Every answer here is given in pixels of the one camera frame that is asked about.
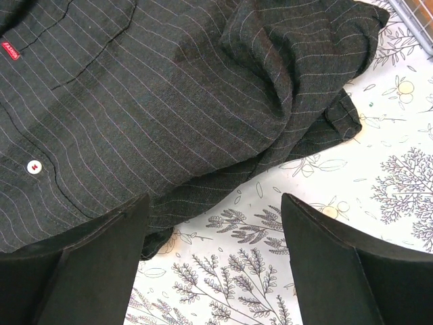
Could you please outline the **black pinstriped shirt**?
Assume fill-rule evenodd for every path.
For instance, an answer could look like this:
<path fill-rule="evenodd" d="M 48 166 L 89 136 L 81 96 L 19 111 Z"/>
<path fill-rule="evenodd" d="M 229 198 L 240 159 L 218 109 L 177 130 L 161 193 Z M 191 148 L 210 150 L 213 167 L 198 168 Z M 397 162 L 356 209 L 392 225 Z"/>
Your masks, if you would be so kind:
<path fill-rule="evenodd" d="M 144 253 L 262 172 L 361 130 L 363 1 L 2 1 L 1 251 L 148 194 Z"/>

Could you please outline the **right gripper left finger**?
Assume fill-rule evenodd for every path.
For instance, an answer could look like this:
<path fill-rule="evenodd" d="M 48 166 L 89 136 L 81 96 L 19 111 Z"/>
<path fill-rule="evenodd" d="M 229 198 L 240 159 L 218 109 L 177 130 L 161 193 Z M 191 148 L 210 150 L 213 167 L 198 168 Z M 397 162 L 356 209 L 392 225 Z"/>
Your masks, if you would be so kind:
<path fill-rule="evenodd" d="M 1 254 L 2 324 L 123 324 L 149 198 Z"/>

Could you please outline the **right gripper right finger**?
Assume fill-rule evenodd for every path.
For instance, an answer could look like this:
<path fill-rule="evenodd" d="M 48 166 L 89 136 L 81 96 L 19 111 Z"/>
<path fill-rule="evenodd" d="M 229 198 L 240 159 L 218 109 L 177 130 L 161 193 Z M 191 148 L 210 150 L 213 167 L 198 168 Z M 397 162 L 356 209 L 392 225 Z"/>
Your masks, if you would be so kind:
<path fill-rule="evenodd" d="M 291 194 L 281 220 L 303 324 L 431 324 L 432 255 L 336 221 Z"/>

